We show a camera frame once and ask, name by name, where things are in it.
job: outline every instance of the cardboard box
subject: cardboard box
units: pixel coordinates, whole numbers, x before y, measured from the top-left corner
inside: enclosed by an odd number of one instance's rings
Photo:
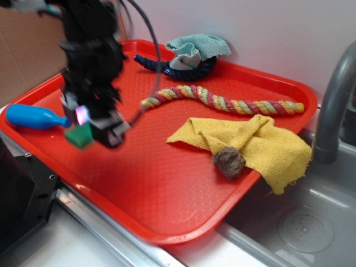
[[[59,19],[0,8],[0,107],[66,67]]]

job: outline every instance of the rope toy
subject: rope toy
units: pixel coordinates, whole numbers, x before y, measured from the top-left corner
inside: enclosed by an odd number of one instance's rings
[[[238,113],[240,115],[293,115],[304,112],[302,103],[291,101],[237,101],[213,95],[201,86],[178,85],[156,92],[152,97],[141,101],[143,108],[156,107],[178,98],[193,98],[217,110]]]
[[[157,62],[147,57],[135,55],[134,61],[150,71],[157,70]],[[198,68],[190,71],[173,70],[169,66],[170,61],[161,62],[161,70],[166,75],[179,81],[197,81],[206,77],[216,64],[216,57],[208,58]]]

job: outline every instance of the white wall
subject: white wall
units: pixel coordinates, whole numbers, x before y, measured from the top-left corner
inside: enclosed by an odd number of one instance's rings
[[[195,33],[219,36],[233,51],[221,59],[302,82],[319,102],[338,59],[356,40],[355,0],[136,2],[160,43]],[[134,23],[129,38],[151,40],[138,13],[129,11]]]

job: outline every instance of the yellow towel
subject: yellow towel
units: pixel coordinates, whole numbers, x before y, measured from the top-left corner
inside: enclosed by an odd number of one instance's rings
[[[277,195],[304,176],[312,149],[295,133],[274,126],[271,117],[255,115],[249,121],[190,118],[167,139],[182,141],[216,154],[234,147],[246,166],[259,172]]]

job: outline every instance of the blue plastic bottle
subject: blue plastic bottle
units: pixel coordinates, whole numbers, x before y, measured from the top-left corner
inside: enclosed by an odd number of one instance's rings
[[[69,128],[72,125],[68,117],[59,117],[47,108],[21,104],[9,106],[6,111],[6,119],[9,123],[16,126],[39,130],[46,130],[53,126]]]

